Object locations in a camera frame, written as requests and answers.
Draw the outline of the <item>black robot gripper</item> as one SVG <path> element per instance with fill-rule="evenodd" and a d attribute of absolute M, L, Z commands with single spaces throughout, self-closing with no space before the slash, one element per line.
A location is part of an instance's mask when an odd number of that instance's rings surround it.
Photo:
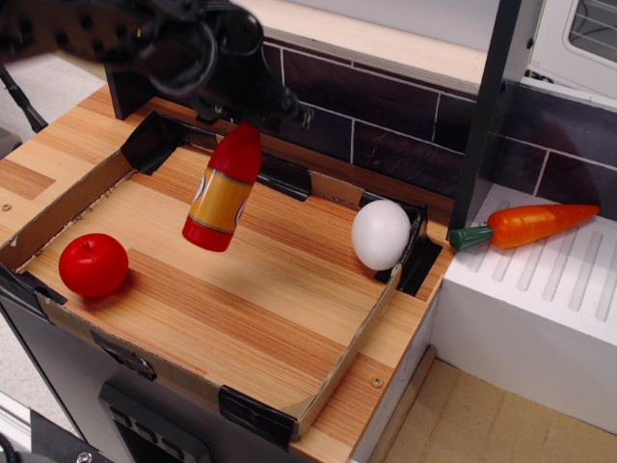
<path fill-rule="evenodd" d="M 250 121 L 260 130 L 284 123 L 309 129 L 313 111 L 275 77 L 263 55 L 264 32 L 245 9 L 194 9 L 167 23 L 174 47 L 159 51 L 149 80 L 160 93 L 188 97 L 207 123 Z"/>

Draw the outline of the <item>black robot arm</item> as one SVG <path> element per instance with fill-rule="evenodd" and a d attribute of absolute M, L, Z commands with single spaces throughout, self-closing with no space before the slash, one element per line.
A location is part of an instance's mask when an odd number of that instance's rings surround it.
<path fill-rule="evenodd" d="M 266 133 L 309 127 L 312 112 L 275 77 L 263 27 L 230 1 L 4 1 L 1 62 L 69 55 L 145 77 L 189 101 L 206 121 L 247 122 Z"/>

